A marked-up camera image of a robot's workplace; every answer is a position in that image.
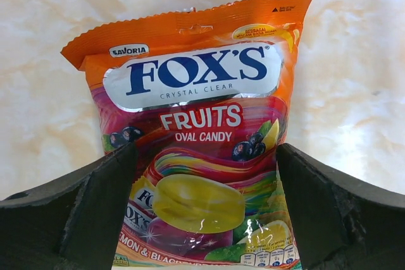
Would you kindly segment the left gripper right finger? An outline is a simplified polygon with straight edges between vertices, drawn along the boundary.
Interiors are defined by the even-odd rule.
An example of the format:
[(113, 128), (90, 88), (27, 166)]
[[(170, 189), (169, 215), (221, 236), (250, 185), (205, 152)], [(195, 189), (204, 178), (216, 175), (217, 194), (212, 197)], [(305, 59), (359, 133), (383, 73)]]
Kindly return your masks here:
[(404, 269), (404, 195), (290, 144), (277, 162), (303, 269)]

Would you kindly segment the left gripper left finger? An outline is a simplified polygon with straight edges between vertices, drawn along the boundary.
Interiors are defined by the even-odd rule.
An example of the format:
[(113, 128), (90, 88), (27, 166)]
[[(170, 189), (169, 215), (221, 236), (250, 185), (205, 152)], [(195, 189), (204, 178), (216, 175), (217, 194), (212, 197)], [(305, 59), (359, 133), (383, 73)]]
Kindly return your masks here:
[(137, 165), (127, 144), (1, 201), (1, 269), (111, 269)]

